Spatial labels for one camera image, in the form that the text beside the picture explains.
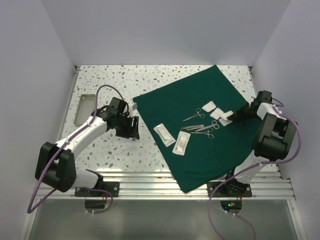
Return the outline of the suture packet green thread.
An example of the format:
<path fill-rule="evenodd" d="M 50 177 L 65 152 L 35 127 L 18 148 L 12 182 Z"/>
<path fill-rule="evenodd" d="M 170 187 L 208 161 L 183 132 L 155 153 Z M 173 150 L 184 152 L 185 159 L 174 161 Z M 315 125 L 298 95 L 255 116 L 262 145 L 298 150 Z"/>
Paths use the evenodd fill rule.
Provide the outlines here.
<path fill-rule="evenodd" d="M 176 142 L 175 138 L 169 133 L 169 131 L 163 123 L 155 126 L 153 130 L 158 134 L 161 141 L 166 147 L 169 147 L 170 145 Z"/>

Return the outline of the silver surgical scissors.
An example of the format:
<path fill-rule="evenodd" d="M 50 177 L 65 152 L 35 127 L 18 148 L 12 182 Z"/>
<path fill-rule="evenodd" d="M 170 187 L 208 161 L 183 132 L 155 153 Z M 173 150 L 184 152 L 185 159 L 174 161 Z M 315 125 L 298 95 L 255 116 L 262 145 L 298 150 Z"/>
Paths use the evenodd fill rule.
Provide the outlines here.
<path fill-rule="evenodd" d="M 218 122 L 216 120 L 213 120 L 210 125 L 207 125 L 207 126 L 204 126 L 202 128 L 199 128 L 199 129 L 196 130 L 196 132 L 204 131 L 204 130 L 207 130 L 207 129 L 218 130 L 219 128 L 220 128 L 220 125 L 218 124 Z"/>

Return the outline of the green surgical drape cloth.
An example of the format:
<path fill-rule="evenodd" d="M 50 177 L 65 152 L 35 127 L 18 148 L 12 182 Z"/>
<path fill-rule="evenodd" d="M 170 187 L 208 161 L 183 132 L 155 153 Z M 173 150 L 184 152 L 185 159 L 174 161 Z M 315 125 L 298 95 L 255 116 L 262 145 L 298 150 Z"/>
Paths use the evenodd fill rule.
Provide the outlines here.
<path fill-rule="evenodd" d="M 213 101 L 221 110 L 236 111 L 246 99 L 217 66 L 212 66 L 164 87 L 137 96 L 137 110 L 155 140 L 180 189 L 188 193 L 230 172 L 252 152 L 252 141 L 260 126 L 259 119 L 246 124 L 230 123 L 213 131 L 214 138 L 192 134 L 183 156 L 166 147 L 154 127 L 164 124 L 173 137 L 183 125 L 209 125 L 212 118 L 195 117 L 197 108 Z"/>

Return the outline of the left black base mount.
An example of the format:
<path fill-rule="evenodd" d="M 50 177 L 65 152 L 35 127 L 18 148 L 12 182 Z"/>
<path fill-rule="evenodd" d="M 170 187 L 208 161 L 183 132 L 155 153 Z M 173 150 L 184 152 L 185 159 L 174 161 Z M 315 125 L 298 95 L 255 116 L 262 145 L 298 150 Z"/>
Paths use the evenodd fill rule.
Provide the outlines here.
<path fill-rule="evenodd" d="M 113 198 L 119 196 L 120 183 L 118 181 L 103 181 L 95 188 L 76 188 L 74 196 L 85 198 L 84 206 L 87 211 L 102 212 L 113 203 Z"/>

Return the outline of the metal instrument tray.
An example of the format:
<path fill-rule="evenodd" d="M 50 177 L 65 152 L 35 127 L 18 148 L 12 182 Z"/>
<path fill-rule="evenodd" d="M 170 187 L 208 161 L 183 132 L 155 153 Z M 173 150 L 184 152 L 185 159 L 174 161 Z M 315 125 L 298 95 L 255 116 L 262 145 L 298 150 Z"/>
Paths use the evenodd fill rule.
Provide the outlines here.
<path fill-rule="evenodd" d="M 74 125 L 80 127 L 91 116 L 95 109 L 95 94 L 82 94 L 74 118 Z"/>

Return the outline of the silver forceps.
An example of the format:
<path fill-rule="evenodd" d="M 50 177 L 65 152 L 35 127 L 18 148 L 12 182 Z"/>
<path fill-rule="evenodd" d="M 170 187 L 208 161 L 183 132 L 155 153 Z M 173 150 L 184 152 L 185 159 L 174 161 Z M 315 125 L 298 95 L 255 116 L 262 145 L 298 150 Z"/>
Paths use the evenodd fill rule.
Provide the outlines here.
<path fill-rule="evenodd" d="M 203 131 L 193 131 L 191 134 L 206 135 L 209 139 L 213 139 L 215 136 L 212 134 L 212 131 L 212 128 L 207 128 Z"/>
<path fill-rule="evenodd" d="M 190 119 L 193 119 L 193 118 L 196 118 L 196 117 L 199 117 L 201 119 L 206 117 L 206 115 L 204 113 L 202 113 L 202 109 L 201 108 L 197 108 L 195 114 L 190 116 L 190 117 L 187 117 L 186 119 L 183 120 L 183 122 L 186 122 L 186 121 L 188 121 Z"/>

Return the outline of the silver tweezers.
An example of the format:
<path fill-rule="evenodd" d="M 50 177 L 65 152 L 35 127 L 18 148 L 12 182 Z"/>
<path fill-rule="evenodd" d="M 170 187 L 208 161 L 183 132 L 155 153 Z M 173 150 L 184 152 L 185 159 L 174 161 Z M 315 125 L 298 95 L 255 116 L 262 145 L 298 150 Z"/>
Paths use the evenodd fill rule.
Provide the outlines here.
<path fill-rule="evenodd" d="M 200 124 L 200 125 L 191 125 L 191 126 L 185 126 L 185 127 L 181 127 L 180 130 L 185 130 L 185 131 L 192 131 L 192 130 L 198 130 L 203 128 L 204 125 Z"/>

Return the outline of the white gauze pad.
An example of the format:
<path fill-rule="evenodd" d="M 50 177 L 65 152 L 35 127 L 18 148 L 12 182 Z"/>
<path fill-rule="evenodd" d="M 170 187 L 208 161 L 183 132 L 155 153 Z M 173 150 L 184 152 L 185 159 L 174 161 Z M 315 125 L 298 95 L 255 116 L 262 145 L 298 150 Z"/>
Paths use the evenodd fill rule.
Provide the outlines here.
<path fill-rule="evenodd" d="M 231 124 L 233 121 L 232 121 L 232 120 L 228 120 L 228 119 L 227 119 L 227 120 L 224 120 L 223 118 L 220 118 L 220 119 L 219 119 L 219 122 L 221 123 L 222 126 L 225 127 L 225 126 Z"/>
<path fill-rule="evenodd" d="M 233 112 L 232 110 L 229 110 L 229 111 L 227 111 L 227 112 L 222 113 L 222 114 L 220 115 L 220 117 L 221 117 L 223 120 L 227 121 L 227 120 L 229 119 L 229 117 L 232 116 L 233 114 L 234 114 L 234 112 Z"/>
<path fill-rule="evenodd" d="M 217 107 L 217 108 L 210 114 L 210 117 L 212 117 L 212 118 L 215 119 L 215 120 L 218 120 L 218 119 L 222 116 L 223 113 L 224 113 L 224 111 Z"/>
<path fill-rule="evenodd" d="M 211 100 L 210 102 L 206 103 L 201 109 L 208 113 L 213 111 L 216 107 L 216 104 Z"/>

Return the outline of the aluminium rail frame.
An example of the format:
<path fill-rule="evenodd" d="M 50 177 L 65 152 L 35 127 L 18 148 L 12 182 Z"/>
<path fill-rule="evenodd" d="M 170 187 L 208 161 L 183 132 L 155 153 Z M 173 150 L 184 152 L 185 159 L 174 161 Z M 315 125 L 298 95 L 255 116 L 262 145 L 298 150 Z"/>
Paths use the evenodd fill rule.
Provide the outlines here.
<path fill-rule="evenodd" d="M 111 85 L 99 94 L 104 103 L 110 96 L 122 94 L 126 100 L 148 93 L 207 68 L 206 65 L 79 65 L 75 70 L 72 94 L 58 138 L 77 128 L 83 117 L 78 111 L 81 99 L 92 97 L 102 84 Z M 161 156 L 156 142 L 144 123 L 139 127 L 141 140 L 115 140 L 113 133 L 104 134 L 86 148 L 76 161 L 83 169 L 89 167 L 106 181 L 119 182 L 119 198 L 114 210 L 126 201 L 155 203 L 207 204 L 205 185 L 183 193 Z M 252 182 L 252 197 L 246 197 L 242 216 L 254 224 L 257 237 L 267 239 L 258 217 L 271 219 L 280 226 L 281 239 L 302 239 L 298 209 L 292 184 L 282 177 L 275 165 L 263 168 Z"/>

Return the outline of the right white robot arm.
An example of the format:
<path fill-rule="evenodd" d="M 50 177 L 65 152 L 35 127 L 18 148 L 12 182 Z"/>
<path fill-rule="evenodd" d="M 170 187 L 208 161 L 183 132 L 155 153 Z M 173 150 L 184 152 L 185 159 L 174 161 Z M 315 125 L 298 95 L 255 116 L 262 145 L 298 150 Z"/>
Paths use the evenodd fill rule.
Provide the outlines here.
<path fill-rule="evenodd" d="M 257 97 L 243 107 L 221 116 L 224 121 L 244 124 L 251 119 L 261 120 L 253 140 L 252 152 L 246 160 L 229 173 L 223 183 L 223 192 L 235 196 L 246 189 L 253 177 L 266 165 L 284 160 L 292 146 L 295 135 L 299 134 L 298 123 L 285 117 L 279 110 L 283 103 L 272 97 L 266 90 L 259 91 Z"/>

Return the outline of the silver forceps upper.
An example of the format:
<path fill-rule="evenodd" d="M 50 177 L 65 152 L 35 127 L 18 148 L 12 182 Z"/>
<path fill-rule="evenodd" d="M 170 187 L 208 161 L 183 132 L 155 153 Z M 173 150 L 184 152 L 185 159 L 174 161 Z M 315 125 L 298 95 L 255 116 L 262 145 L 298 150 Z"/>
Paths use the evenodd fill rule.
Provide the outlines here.
<path fill-rule="evenodd" d="M 190 116 L 190 117 L 187 117 L 186 119 L 183 120 L 183 122 L 186 122 L 186 121 L 188 121 L 190 119 L 193 119 L 193 118 L 196 118 L 196 117 L 199 117 L 201 119 L 206 117 L 206 115 L 204 113 L 202 113 L 202 109 L 201 108 L 197 108 L 195 114 Z"/>

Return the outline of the silver forceps lower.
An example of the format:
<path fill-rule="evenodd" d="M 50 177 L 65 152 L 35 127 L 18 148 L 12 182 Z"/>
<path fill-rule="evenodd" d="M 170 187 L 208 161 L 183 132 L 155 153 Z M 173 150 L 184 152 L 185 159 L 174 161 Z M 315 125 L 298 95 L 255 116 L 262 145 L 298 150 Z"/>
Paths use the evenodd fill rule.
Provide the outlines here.
<path fill-rule="evenodd" d="M 215 136 L 212 134 L 212 131 L 212 128 L 207 128 L 203 131 L 193 131 L 191 134 L 206 135 L 209 139 L 213 139 Z"/>

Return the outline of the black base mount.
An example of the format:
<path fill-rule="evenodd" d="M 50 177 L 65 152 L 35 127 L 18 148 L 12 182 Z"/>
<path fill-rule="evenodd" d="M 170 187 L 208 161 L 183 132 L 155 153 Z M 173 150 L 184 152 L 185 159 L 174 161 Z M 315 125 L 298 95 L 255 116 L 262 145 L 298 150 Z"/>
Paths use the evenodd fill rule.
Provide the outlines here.
<path fill-rule="evenodd" d="M 103 181 L 95 188 L 76 188 L 74 196 L 85 198 L 84 206 L 87 211 L 102 212 L 113 203 L 113 198 L 119 196 L 120 183 L 118 181 Z"/>
<path fill-rule="evenodd" d="M 227 200 L 220 200 L 221 208 L 224 211 L 238 214 L 243 206 L 243 198 L 252 197 L 252 190 L 250 184 L 238 182 L 236 179 L 223 184 L 213 194 L 213 198 L 227 198 Z"/>

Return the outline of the white suture packet printed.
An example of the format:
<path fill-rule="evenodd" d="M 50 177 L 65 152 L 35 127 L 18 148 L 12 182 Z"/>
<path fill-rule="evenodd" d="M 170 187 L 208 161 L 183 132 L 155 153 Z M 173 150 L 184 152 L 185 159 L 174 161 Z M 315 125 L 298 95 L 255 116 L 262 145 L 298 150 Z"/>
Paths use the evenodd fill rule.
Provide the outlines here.
<path fill-rule="evenodd" d="M 190 137 L 190 133 L 180 131 L 173 147 L 172 153 L 179 156 L 184 156 Z"/>

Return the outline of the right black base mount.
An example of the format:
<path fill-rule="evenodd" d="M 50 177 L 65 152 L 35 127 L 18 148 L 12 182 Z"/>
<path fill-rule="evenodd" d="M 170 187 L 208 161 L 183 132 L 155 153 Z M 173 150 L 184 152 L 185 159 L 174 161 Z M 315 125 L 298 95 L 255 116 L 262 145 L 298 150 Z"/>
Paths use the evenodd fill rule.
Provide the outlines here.
<path fill-rule="evenodd" d="M 224 211 L 238 214 L 243 206 L 243 198 L 252 197 L 252 190 L 250 184 L 238 182 L 236 179 L 223 184 L 213 194 L 213 198 L 227 198 L 227 200 L 220 200 L 221 208 Z"/>

